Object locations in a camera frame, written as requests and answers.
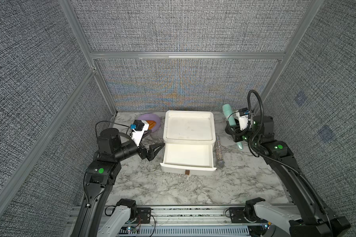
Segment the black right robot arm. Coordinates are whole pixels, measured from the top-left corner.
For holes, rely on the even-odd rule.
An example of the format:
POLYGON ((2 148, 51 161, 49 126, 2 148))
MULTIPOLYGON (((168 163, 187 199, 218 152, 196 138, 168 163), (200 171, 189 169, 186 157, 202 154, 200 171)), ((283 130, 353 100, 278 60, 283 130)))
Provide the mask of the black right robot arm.
POLYGON ((286 187, 299 214, 269 204, 263 198, 246 201, 244 218, 249 222, 266 220, 290 237, 341 237, 351 224, 329 208, 302 173, 288 145, 275 139, 274 120, 269 116, 241 118, 225 132, 235 142, 245 141, 262 157, 286 187))

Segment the mint green tube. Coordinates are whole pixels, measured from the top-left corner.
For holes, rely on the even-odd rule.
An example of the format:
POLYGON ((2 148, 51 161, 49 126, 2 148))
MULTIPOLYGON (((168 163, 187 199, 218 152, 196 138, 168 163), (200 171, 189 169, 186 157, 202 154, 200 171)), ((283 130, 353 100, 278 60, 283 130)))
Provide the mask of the mint green tube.
POLYGON ((225 132, 232 136, 232 139, 235 140, 236 136, 234 135, 235 130, 234 127, 237 126, 235 115, 237 115, 237 111, 233 110, 229 104, 225 104, 222 106, 222 111, 227 119, 227 126, 225 132))

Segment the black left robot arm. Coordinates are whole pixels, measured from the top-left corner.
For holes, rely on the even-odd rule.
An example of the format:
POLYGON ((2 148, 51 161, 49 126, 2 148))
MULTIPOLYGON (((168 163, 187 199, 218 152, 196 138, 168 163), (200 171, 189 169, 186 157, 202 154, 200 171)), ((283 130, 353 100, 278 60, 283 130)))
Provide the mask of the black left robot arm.
POLYGON ((86 169, 83 180, 84 200, 72 232, 73 237, 95 237, 105 203, 121 170, 121 161, 134 155, 152 161, 164 143, 153 144, 146 149, 137 146, 125 133, 116 128, 107 128, 97 137, 98 151, 86 169))

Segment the glittery silver microphone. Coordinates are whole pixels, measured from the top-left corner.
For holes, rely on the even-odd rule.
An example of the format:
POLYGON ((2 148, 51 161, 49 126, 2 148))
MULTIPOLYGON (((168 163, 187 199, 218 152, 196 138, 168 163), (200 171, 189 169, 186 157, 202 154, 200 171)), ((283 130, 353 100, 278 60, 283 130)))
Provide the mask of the glittery silver microphone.
POLYGON ((218 135, 216 135, 215 137, 216 137, 216 141, 215 141, 216 165, 218 168, 222 169, 225 167, 225 161, 222 155, 221 142, 218 135))

